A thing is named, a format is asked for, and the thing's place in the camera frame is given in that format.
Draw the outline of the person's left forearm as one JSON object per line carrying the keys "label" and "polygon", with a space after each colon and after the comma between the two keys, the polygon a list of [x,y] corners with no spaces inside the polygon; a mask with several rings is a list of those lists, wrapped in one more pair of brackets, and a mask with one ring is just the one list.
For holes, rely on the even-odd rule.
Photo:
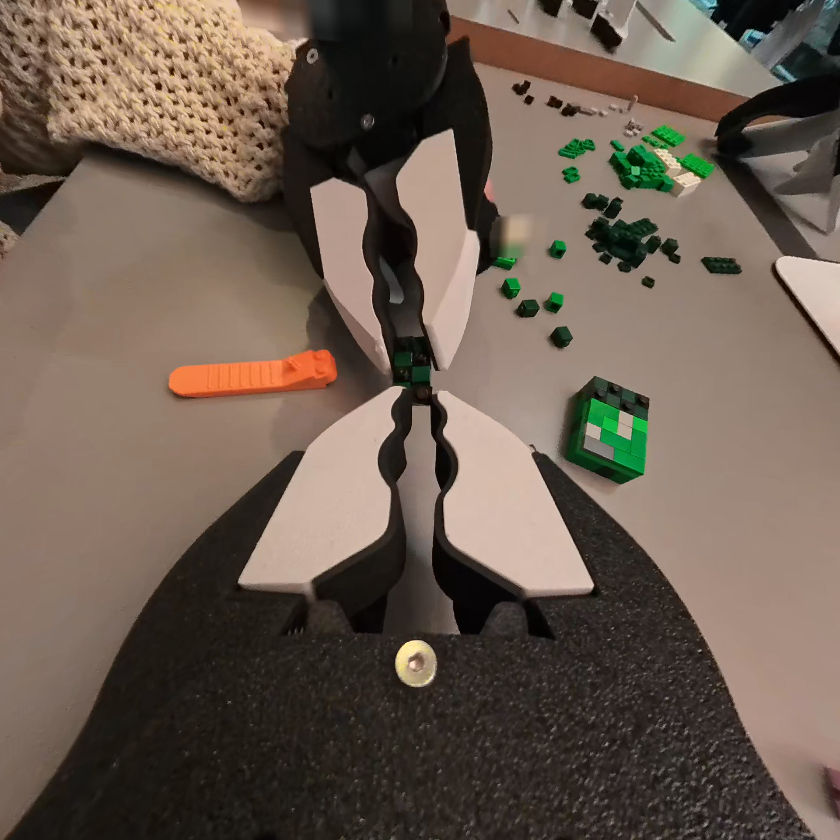
{"label": "person's left forearm", "polygon": [[299,45],[236,2],[2,2],[2,169],[66,175],[101,145],[265,201]]}

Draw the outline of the pile of bright green lego pieces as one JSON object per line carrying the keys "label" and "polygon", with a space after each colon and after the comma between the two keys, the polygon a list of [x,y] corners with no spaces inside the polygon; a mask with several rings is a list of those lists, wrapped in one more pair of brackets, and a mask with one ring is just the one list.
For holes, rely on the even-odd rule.
{"label": "pile of bright green lego pieces", "polygon": [[685,150],[686,136],[668,124],[646,134],[632,125],[624,137],[625,140],[607,142],[607,164],[628,191],[687,196],[716,170],[708,159]]}

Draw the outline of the green pixel lego cube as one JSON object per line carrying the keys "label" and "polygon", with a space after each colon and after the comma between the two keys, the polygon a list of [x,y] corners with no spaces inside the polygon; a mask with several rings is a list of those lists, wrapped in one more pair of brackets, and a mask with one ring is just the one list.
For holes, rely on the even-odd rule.
{"label": "green pixel lego cube", "polygon": [[572,464],[618,485],[644,475],[649,397],[600,376],[571,402],[563,455]]}

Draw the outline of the scattered dark green lego pieces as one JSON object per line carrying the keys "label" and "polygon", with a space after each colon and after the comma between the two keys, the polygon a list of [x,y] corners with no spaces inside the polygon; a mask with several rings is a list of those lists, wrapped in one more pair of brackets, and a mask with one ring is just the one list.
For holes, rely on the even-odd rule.
{"label": "scattered dark green lego pieces", "polygon": [[628,274],[640,269],[646,260],[662,255],[669,264],[678,266],[683,255],[676,238],[662,238],[658,226],[648,217],[628,222],[620,217],[623,200],[616,196],[587,192],[581,200],[583,209],[593,211],[594,219],[584,232],[598,261],[614,265]]}

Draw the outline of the green lego base, tan brick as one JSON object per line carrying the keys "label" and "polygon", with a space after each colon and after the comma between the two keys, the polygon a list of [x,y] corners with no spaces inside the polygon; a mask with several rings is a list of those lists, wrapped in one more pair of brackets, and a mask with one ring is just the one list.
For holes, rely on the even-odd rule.
{"label": "green lego base, tan brick", "polygon": [[543,221],[539,216],[499,216],[491,235],[492,265],[500,269],[509,269],[522,262],[533,251],[542,232]]}

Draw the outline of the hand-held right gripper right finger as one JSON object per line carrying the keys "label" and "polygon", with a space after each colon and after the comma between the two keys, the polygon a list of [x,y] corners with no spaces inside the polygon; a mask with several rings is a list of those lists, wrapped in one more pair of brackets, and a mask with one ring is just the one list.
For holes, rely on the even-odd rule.
{"label": "hand-held right gripper right finger", "polygon": [[432,408],[440,558],[520,601],[591,594],[593,579],[530,447],[451,392],[437,392]]}

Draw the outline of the dark green lego brick stack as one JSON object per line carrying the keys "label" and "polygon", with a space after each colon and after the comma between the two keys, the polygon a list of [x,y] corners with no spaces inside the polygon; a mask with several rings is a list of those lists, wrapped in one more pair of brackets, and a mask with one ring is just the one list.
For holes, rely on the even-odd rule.
{"label": "dark green lego brick stack", "polygon": [[434,371],[429,341],[423,335],[397,337],[392,357],[392,384],[416,393],[432,392]]}

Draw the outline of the small black lego pieces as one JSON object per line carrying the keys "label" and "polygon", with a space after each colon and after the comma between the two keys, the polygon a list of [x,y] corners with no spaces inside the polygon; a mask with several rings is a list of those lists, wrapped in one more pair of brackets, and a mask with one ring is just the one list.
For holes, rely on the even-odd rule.
{"label": "small black lego pieces", "polygon": [[[537,101],[535,95],[532,93],[532,83],[530,80],[526,79],[513,83],[511,85],[511,91],[526,106],[531,106]],[[579,115],[593,116],[599,113],[597,110],[586,108],[579,103],[563,100],[554,94],[550,94],[543,104],[546,108],[556,111],[565,118],[572,118]]]}

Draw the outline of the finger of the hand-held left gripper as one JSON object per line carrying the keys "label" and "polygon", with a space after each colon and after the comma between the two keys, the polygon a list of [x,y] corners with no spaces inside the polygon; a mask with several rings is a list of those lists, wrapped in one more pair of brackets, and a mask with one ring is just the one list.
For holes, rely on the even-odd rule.
{"label": "finger of the hand-held left gripper", "polygon": [[396,333],[391,285],[383,272],[378,219],[370,219],[367,192],[329,179],[310,190],[322,278],[355,342],[376,369],[393,375]]}
{"label": "finger of the hand-held left gripper", "polygon": [[397,173],[395,188],[415,233],[420,320],[436,368],[446,371],[466,331],[480,256],[478,235],[466,222],[454,131],[423,139]]}

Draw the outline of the orange brick separator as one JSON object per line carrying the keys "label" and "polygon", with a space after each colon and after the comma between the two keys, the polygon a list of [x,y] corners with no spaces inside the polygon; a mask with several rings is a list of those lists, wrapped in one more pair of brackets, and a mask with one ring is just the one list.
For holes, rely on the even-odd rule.
{"label": "orange brick separator", "polygon": [[180,397],[209,398],[317,390],[337,377],[329,351],[306,350],[282,360],[180,366],[168,387]]}

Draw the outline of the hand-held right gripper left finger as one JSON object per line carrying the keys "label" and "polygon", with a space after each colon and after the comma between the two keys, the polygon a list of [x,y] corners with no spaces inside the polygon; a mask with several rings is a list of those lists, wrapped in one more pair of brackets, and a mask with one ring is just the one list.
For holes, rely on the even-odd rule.
{"label": "hand-held right gripper left finger", "polygon": [[327,598],[327,586],[387,532],[395,479],[381,456],[409,392],[392,386],[303,453],[240,576],[245,590]]}

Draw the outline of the white round-cornered base plate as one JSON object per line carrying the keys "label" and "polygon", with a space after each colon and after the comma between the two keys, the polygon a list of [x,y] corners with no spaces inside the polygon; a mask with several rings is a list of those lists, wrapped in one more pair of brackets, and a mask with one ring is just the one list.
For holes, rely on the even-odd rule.
{"label": "white round-cornered base plate", "polygon": [[838,359],[839,264],[836,261],[785,255],[775,260],[773,270]]}

